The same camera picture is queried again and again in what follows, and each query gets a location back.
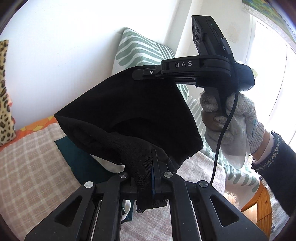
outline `bolt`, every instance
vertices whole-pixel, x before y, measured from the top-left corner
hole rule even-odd
[[[171,172],[165,172],[163,175],[167,178],[171,178],[173,176]]]
[[[128,173],[127,172],[122,172],[122,173],[119,174],[119,176],[121,178],[127,178],[128,177]]]
[[[198,185],[202,188],[206,188],[209,184],[206,181],[200,181]]]
[[[84,186],[85,186],[86,188],[91,188],[91,187],[93,187],[93,185],[94,185],[93,182],[86,182],[86,183],[84,184]]]

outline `orange fabric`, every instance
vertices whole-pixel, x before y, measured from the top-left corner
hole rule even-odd
[[[16,138],[14,138],[12,141],[6,143],[5,145],[0,147],[0,151],[2,151],[5,147],[9,146],[10,144],[22,139],[28,134],[31,134],[33,132],[42,130],[46,128],[48,125],[58,123],[57,120],[52,116],[44,118],[42,120],[36,121],[33,124],[30,124],[28,126],[25,126],[21,128],[20,130],[16,131]]]

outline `leopard print fabric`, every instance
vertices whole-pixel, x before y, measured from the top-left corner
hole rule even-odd
[[[5,87],[5,61],[8,40],[0,41],[0,146],[15,138],[15,127]]]

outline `dark green fabric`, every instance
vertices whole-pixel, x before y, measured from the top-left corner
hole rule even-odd
[[[80,184],[88,181],[93,183],[105,182],[115,175],[115,173],[103,168],[90,154],[79,149],[67,136],[56,140],[55,143]],[[134,201],[131,200],[131,203],[131,210],[122,221],[123,223],[132,220]]]

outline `wooden furniture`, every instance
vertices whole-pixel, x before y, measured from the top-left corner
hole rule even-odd
[[[269,238],[271,233],[272,210],[268,191],[261,182],[254,197],[241,209],[241,212],[248,210],[255,204],[257,204],[256,224]]]

